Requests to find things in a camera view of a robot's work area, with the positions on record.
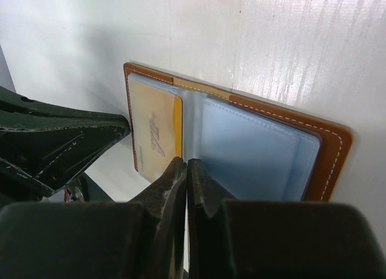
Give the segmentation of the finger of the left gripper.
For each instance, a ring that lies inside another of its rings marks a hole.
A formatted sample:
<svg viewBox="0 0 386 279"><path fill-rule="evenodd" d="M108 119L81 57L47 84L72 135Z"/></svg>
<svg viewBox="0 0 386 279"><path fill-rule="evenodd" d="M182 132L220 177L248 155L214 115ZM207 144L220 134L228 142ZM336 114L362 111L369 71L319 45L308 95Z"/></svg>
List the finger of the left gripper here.
<svg viewBox="0 0 386 279"><path fill-rule="evenodd" d="M126 118L30 100L1 88L1 200L41 200L130 133Z"/></svg>

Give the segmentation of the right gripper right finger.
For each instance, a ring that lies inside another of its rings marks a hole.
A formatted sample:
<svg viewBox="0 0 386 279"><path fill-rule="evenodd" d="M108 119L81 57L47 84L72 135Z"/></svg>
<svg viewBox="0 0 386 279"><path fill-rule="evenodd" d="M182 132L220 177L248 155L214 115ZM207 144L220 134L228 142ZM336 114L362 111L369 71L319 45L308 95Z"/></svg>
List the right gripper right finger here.
<svg viewBox="0 0 386 279"><path fill-rule="evenodd" d="M190 278L384 278L385 257L354 207L239 200L188 162Z"/></svg>

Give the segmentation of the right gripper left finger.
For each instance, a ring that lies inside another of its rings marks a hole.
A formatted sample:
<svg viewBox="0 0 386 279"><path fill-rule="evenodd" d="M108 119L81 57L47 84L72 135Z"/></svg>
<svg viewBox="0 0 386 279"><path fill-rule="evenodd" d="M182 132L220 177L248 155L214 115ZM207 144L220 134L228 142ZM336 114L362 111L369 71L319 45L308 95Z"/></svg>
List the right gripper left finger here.
<svg viewBox="0 0 386 279"><path fill-rule="evenodd" d="M19 203L1 211L2 278L182 278L186 163L132 200Z"/></svg>

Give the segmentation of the brown leather card holder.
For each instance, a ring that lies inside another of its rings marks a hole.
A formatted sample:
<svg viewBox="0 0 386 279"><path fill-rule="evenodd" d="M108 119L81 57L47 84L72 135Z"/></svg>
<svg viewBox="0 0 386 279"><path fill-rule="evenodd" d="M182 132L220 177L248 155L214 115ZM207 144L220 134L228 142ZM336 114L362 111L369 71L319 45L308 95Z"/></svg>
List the brown leather card holder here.
<svg viewBox="0 0 386 279"><path fill-rule="evenodd" d="M171 86L207 93L243 109L319 135L320 150L303 200L328 201L330 199L353 143L353 133L347 126L264 101L255 95L197 82L183 78L179 74L170 74L138 63L126 62L123 69L126 90L129 90L128 75L136 73L141 77L148 77Z"/></svg>

